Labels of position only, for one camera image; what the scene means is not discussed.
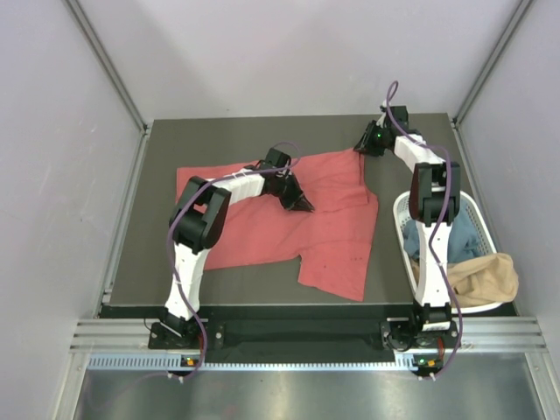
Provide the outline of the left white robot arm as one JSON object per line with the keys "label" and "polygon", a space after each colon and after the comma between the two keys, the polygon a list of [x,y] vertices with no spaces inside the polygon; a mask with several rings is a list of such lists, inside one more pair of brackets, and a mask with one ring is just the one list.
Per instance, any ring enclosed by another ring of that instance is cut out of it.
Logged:
{"label": "left white robot arm", "polygon": [[263,195],[277,198],[287,211],[313,212],[292,167],[290,155],[269,149],[256,164],[220,178],[192,176],[173,209],[166,238],[171,263],[171,290],[164,304],[160,325],[180,347],[206,344],[206,330],[198,315],[200,285],[211,248],[221,238],[228,209],[243,200]]}

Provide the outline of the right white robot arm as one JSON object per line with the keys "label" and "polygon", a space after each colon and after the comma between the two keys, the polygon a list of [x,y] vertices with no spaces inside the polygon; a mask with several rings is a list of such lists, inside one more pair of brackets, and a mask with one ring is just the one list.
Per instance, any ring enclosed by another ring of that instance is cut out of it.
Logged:
{"label": "right white robot arm", "polygon": [[409,215],[418,234],[419,278],[408,333],[415,344],[426,347],[452,327],[447,253],[460,210],[460,168],[449,157],[440,157],[419,132],[409,129],[406,107],[385,101],[380,110],[381,116],[368,123],[353,150],[372,157],[391,151],[412,173]]}

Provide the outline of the red t shirt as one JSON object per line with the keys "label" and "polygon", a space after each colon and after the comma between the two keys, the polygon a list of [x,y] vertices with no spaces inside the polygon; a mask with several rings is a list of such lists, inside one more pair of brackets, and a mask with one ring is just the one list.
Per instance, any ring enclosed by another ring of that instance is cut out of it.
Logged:
{"label": "red t shirt", "polygon": [[180,280],[198,302],[204,270],[300,257],[300,284],[362,301],[378,212],[363,179],[363,157],[352,150],[302,157],[294,174],[313,212],[283,209],[271,195],[232,204],[217,244],[199,255],[176,246]]}

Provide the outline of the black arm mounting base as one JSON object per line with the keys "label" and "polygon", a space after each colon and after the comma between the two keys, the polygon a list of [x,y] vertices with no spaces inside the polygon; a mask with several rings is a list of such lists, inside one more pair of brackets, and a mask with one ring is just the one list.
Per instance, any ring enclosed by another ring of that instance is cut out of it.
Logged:
{"label": "black arm mounting base", "polygon": [[149,347],[211,352],[240,345],[353,344],[408,350],[438,339],[454,343],[458,328],[447,304],[205,305],[189,319],[162,315]]}

